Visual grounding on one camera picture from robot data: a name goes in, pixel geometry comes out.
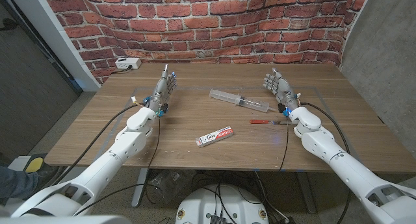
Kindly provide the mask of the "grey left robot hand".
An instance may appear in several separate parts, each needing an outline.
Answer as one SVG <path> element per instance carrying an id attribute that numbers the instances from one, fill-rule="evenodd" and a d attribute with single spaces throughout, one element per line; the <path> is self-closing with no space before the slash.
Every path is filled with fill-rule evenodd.
<path id="1" fill-rule="evenodd" d="M 175 90 L 176 74 L 168 71 L 168 64 L 164 65 L 161 78 L 159 79 L 153 93 L 150 95 L 148 108 L 154 112 L 162 110 L 163 105 L 167 105 L 171 94 Z"/>

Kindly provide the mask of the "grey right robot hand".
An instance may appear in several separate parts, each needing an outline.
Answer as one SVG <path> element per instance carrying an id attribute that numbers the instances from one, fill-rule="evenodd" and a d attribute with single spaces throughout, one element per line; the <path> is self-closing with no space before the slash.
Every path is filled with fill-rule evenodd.
<path id="1" fill-rule="evenodd" d="M 271 91 L 280 104 L 280 112 L 289 114 L 299 107 L 298 94 L 294 92 L 290 84 L 276 68 L 272 68 L 272 74 L 267 73 L 263 81 L 263 87 Z"/>

